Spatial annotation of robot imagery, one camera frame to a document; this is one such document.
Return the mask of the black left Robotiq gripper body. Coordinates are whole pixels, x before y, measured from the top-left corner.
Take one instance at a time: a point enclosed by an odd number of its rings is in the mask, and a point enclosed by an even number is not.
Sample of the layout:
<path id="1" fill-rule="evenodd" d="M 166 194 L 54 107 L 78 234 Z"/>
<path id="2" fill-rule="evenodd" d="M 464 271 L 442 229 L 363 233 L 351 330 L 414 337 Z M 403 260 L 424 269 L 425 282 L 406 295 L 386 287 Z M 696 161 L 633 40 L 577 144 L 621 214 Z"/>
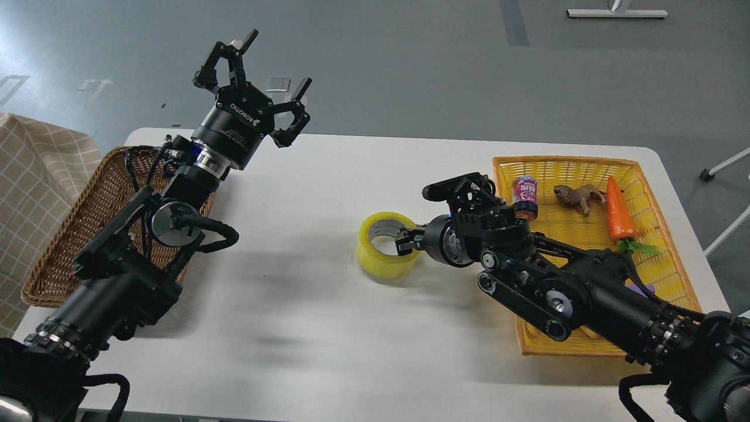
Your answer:
<path id="1" fill-rule="evenodd" d="M 239 93 L 235 86 L 218 90 L 215 105 L 191 138 L 219 153 L 236 170 L 244 170 L 263 137 L 274 129 L 274 117 L 267 111 L 271 99 L 251 83 Z"/>

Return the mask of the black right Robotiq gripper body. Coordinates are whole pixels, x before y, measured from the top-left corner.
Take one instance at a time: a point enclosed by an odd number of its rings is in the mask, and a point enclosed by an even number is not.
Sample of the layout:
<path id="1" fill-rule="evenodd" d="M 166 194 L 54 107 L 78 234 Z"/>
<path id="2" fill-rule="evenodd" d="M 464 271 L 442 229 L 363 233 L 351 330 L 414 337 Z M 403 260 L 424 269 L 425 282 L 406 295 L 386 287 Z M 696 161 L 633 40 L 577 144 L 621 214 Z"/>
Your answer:
<path id="1" fill-rule="evenodd" d="M 463 266 L 463 246 L 450 215 L 437 216 L 424 226 L 420 249 L 439 263 Z"/>

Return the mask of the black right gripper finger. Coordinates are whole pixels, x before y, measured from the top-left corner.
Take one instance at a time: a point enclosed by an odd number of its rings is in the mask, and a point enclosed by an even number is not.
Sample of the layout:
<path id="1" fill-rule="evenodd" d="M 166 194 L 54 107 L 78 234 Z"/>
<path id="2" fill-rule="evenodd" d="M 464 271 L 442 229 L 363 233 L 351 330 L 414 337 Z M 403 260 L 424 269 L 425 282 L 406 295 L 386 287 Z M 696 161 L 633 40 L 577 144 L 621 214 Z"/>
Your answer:
<path id="1" fill-rule="evenodd" d="M 415 227 L 401 227 L 396 233 L 396 251 L 398 256 L 409 256 L 413 251 L 422 250 L 424 238 L 423 225 Z"/>

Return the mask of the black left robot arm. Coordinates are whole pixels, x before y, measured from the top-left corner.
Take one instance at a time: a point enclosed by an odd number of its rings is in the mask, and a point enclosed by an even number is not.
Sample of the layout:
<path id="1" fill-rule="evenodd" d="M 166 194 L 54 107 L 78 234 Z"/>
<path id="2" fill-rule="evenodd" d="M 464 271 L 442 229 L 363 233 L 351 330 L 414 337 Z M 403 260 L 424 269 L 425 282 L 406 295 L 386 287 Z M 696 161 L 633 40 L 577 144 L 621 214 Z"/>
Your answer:
<path id="1" fill-rule="evenodd" d="M 121 374 L 90 376 L 91 361 L 154 325 L 179 300 L 179 273 L 197 252 L 233 246 L 234 228 L 201 216 L 200 208 L 232 170 L 244 170 L 262 140 L 289 147 L 310 122 L 302 80 L 289 101 L 275 104 L 246 78 L 243 56 L 259 32 L 218 41 L 193 78 L 215 96 L 188 137 L 166 137 L 143 185 L 73 257 L 80 285 L 21 342 L 2 339 L 2 420 L 73 421 L 88 388 L 120 388 L 107 415 L 119 421 L 129 381 Z"/>

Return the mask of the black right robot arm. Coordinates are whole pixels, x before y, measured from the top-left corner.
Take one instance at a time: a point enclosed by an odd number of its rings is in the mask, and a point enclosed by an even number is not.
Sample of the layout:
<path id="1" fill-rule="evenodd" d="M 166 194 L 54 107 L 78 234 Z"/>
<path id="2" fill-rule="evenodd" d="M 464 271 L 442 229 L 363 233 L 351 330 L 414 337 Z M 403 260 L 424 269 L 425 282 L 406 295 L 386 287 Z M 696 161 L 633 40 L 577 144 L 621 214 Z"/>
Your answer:
<path id="1" fill-rule="evenodd" d="M 586 326 L 649 372 L 619 382 L 637 421 L 651 421 L 632 388 L 664 385 L 673 412 L 688 421 L 749 419 L 748 318 L 678 307 L 650 292 L 625 252 L 583 250 L 532 232 L 514 206 L 478 172 L 424 187 L 450 213 L 401 228 L 399 256 L 425 251 L 453 267 L 479 263 L 478 286 L 554 341 Z"/>

